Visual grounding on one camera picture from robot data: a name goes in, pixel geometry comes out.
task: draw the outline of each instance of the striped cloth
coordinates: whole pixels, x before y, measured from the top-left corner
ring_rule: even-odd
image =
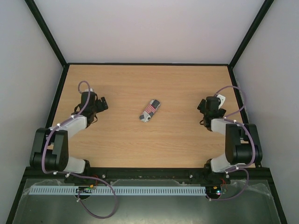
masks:
[[[139,116],[139,119],[144,123],[148,122],[155,114],[159,106],[160,106],[160,102],[158,100],[156,99],[151,100],[150,103],[146,106],[146,108],[142,112],[142,114]]]

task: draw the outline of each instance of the white wall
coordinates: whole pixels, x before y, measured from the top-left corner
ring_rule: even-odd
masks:
[[[36,0],[68,62],[229,63],[263,0]]]
[[[25,1],[1,1],[0,21],[0,223],[5,223],[62,67]]]
[[[288,223],[299,215],[299,1],[274,1],[235,67]]]

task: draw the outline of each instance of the wooden tabletop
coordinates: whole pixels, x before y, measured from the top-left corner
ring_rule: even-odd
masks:
[[[92,167],[199,168],[224,153],[224,135],[199,125],[203,115],[196,108],[203,98],[231,85],[227,67],[71,65],[54,124],[80,103],[81,80],[106,98],[109,109],[69,140],[70,156],[87,159]],[[221,94],[227,98],[227,114],[238,110],[233,89]],[[143,123],[139,116],[152,99],[161,106]],[[242,121],[240,114],[231,118]]]

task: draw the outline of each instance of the black frame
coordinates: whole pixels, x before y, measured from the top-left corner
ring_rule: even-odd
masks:
[[[237,64],[238,60],[240,59],[243,51],[247,47],[248,43],[250,42],[252,36],[254,35],[255,31],[257,30],[258,26],[262,22],[264,16],[268,12],[269,8],[271,7],[274,0],[265,0],[263,5],[261,6],[259,12],[257,13],[254,21],[252,22],[249,30],[247,31],[243,41],[241,42],[238,50],[236,51],[232,61],[230,64],[200,64],[200,63],[68,63],[64,59],[56,41],[51,34],[46,22],[44,21],[39,9],[37,8],[34,0],[25,0],[27,3],[31,13],[35,17],[38,25],[40,26],[42,32],[44,33],[46,39],[48,40],[50,46],[52,47],[54,53],[56,54],[58,60],[60,61],[63,71],[61,74],[61,78],[57,87],[57,91],[53,100],[53,104],[49,113],[49,117],[46,123],[46,127],[50,127],[53,123],[55,113],[58,107],[58,103],[60,100],[60,96],[64,87],[64,82],[68,73],[68,69],[72,64],[88,64],[88,65],[164,65],[164,66],[226,66],[228,68],[229,76],[232,82],[232,85],[238,86],[234,75],[234,67]],[[240,92],[236,89],[235,97],[238,103],[239,108],[243,106],[242,97]],[[248,116],[245,110],[241,111],[241,117],[243,123],[248,123]],[[260,163],[256,164],[256,168],[247,168],[250,179],[251,180],[267,180],[269,183],[269,187],[271,193],[274,197],[274,202],[278,211],[278,215],[280,218],[281,223],[287,223],[284,211],[282,209],[278,193],[276,191],[276,187],[270,172],[269,168],[263,168]],[[97,174],[98,176],[102,176],[103,174],[106,181],[115,181],[117,179],[173,179],[179,182],[191,183],[191,184],[201,184],[202,186],[212,186],[218,184],[216,182],[207,183],[201,177],[203,176],[204,168],[90,168],[90,172],[93,174]],[[231,179],[243,179],[246,175],[243,172],[234,172],[230,174]],[[11,224],[14,220],[14,216],[19,204],[19,200],[23,193],[25,183],[27,179],[64,179],[64,175],[46,175],[41,170],[34,170],[31,167],[27,167],[25,169],[23,178],[19,185],[17,194],[14,199],[14,203],[10,210],[7,224]],[[76,182],[76,179],[68,179],[67,181]]]

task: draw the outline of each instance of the small object on table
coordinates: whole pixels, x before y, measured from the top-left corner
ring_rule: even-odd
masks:
[[[142,114],[139,116],[139,119],[144,123],[148,122],[154,116],[160,105],[161,104],[158,100],[151,100]]]

